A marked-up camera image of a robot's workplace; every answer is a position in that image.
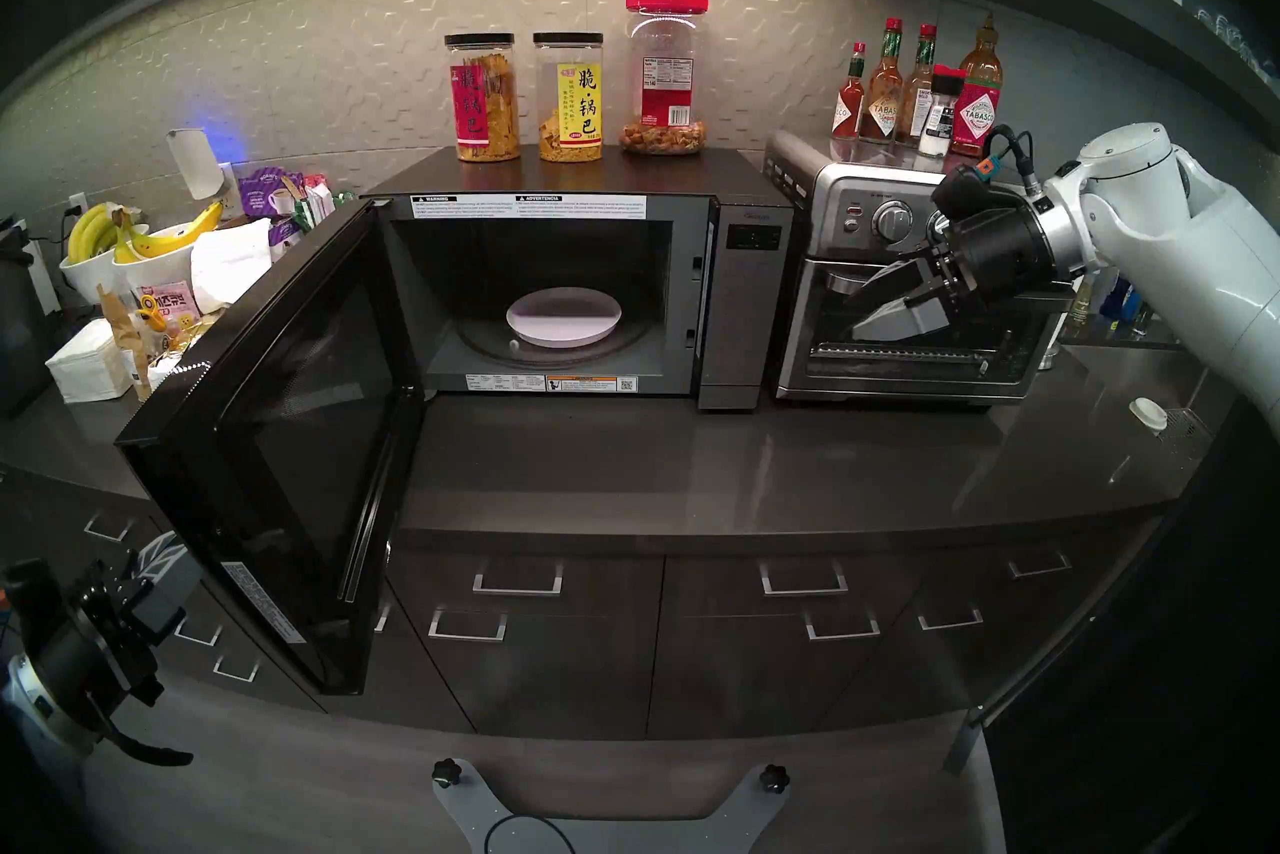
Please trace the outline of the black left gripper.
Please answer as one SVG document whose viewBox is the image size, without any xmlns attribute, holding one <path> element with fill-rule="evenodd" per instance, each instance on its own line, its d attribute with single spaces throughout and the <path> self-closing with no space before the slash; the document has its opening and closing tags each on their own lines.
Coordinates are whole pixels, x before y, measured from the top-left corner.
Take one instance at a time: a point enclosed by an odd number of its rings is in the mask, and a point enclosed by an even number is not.
<svg viewBox="0 0 1280 854">
<path fill-rule="evenodd" d="M 91 562 L 61 593 L 38 649 L 38 679 L 73 722 L 105 722 L 128 699 L 164 694 L 155 650 L 188 615 L 202 586 L 198 561 L 175 534 L 143 545 L 134 576 Z"/>
</svg>

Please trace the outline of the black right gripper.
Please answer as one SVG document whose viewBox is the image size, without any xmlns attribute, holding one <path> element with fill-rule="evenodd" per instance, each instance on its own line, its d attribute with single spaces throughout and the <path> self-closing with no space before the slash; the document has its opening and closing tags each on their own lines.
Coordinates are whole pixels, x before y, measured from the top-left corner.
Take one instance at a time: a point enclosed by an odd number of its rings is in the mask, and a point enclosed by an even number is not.
<svg viewBox="0 0 1280 854">
<path fill-rule="evenodd" d="M 946 307 L 992 307 L 1059 282 L 1050 245 L 1027 209 L 960 219 L 934 209 L 932 230 L 931 265 L 919 257 L 893 262 L 850 296 L 854 342 L 892 343 L 945 330 L 951 323 Z"/>
</svg>

